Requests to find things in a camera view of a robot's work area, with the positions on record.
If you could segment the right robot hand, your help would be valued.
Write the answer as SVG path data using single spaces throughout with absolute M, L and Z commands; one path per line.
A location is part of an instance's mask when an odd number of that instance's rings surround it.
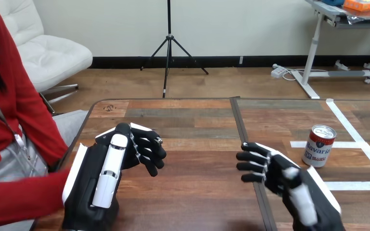
M 341 207 L 314 167 L 303 169 L 280 151 L 244 142 L 236 154 L 243 182 L 263 183 L 280 196 L 295 231 L 345 230 Z

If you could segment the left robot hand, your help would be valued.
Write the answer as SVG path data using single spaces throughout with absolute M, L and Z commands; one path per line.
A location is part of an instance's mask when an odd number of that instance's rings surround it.
M 97 135 L 90 147 L 81 144 L 62 193 L 62 229 L 110 231 L 119 212 L 122 171 L 143 164 L 155 177 L 164 167 L 162 144 L 154 130 L 135 123 L 119 123 Z

